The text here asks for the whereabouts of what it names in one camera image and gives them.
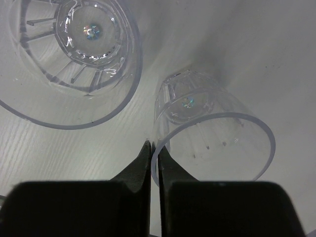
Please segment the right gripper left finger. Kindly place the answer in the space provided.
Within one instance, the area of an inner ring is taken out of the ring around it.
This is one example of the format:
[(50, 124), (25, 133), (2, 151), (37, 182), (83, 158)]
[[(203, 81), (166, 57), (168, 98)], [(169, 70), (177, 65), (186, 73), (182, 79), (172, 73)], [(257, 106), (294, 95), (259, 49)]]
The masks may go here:
[(0, 210), (3, 237), (147, 237), (151, 144), (110, 180), (16, 185)]

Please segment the clear glass cup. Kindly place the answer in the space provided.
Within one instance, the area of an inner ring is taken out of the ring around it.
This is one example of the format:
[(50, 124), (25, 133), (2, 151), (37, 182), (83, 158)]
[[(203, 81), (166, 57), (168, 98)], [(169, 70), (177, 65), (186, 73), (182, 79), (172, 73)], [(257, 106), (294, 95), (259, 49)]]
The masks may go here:
[(201, 181), (256, 181), (271, 165), (276, 140), (266, 123), (210, 75), (186, 70), (157, 89), (151, 174), (163, 150)]
[(124, 0), (3, 0), (0, 105), (40, 126), (94, 127), (129, 103), (141, 77)]

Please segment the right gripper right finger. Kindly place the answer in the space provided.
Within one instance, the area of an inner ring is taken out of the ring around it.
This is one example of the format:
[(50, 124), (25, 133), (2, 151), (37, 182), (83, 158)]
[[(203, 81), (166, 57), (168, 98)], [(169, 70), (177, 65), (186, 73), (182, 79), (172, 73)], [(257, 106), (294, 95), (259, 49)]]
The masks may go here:
[(272, 182), (198, 181), (163, 148), (158, 156), (164, 237), (303, 237), (294, 206)]

